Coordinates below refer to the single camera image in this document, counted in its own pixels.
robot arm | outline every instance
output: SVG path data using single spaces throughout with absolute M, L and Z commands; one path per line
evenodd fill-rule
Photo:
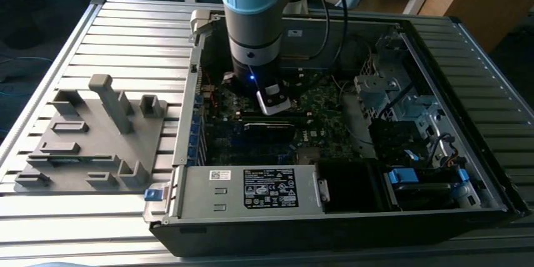
M 278 72 L 281 12 L 289 0 L 222 0 L 233 77 L 264 115 L 290 106 Z

slotted metal surface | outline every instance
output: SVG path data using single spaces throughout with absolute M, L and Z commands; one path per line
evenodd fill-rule
M 0 193 L 5 196 L 0 197 L 0 260 L 3 260 L 0 266 L 51 261 L 101 266 L 288 264 L 421 256 L 459 259 L 460 254 L 472 253 L 483 257 L 491 254 L 492 260 L 499 261 L 515 251 L 531 258 L 534 216 L 505 228 L 480 229 L 432 246 L 182 259 L 173 257 L 150 235 L 141 219 L 144 201 L 140 195 L 13 195 L 14 176 L 25 166 L 27 152 L 37 145 L 54 114 L 54 108 L 45 102 L 57 88 L 81 88 L 82 97 L 94 98 L 85 89 L 94 73 L 113 76 L 113 88 L 124 89 L 129 99 L 138 99 L 149 92 L 169 102 L 152 175 L 156 181 L 168 179 L 190 51 L 188 21 L 197 8 L 220 9 L 206 4 L 130 0 L 106 0 L 105 4 L 89 7 L 50 67 L 49 78 L 42 81 L 47 85 L 42 85 L 38 97 L 34 95 L 29 101 L 34 104 L 25 109 L 27 118 L 17 121 L 5 140 L 7 143 L 0 148 Z M 393 17 L 412 22 L 519 193 L 534 203 L 532 114 L 461 27 L 447 18 L 355 16 Z

green circuit board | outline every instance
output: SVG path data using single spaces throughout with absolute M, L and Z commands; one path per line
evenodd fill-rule
M 209 89 L 210 93 L 204 92 L 206 165 L 308 164 L 305 158 L 352 158 L 357 155 L 339 105 L 340 89 L 333 81 L 302 93 L 292 100 L 290 108 L 272 116 L 261 114 L 253 99 L 237 97 L 221 86 L 208 86 L 205 90 Z M 281 143 L 262 143 L 261 134 L 256 142 L 242 142 L 238 132 L 245 124 L 278 124 L 290 128 L 294 134 Z

power supply label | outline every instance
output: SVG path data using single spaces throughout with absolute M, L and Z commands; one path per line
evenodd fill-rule
M 246 209 L 296 208 L 298 206 L 293 169 L 242 170 Z

floor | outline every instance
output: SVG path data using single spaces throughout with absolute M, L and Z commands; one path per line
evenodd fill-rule
M 200 1 L 220 3 L 220 0 Z M 14 50 L 0 41 L 0 56 L 39 56 L 53 59 L 88 3 L 89 0 L 45 0 L 45 8 L 33 13 L 34 22 L 45 35 L 43 42 L 33 48 Z M 318 3 L 312 3 L 310 6 L 320 8 Z M 534 85 L 531 85 L 534 52 L 531 49 L 534 49 L 534 17 L 525 18 L 524 23 L 503 39 L 491 53 L 491 58 L 504 75 L 529 105 L 534 106 Z M 45 61 L 17 60 L 0 63 L 0 141 L 18 117 L 29 94 L 46 69 Z

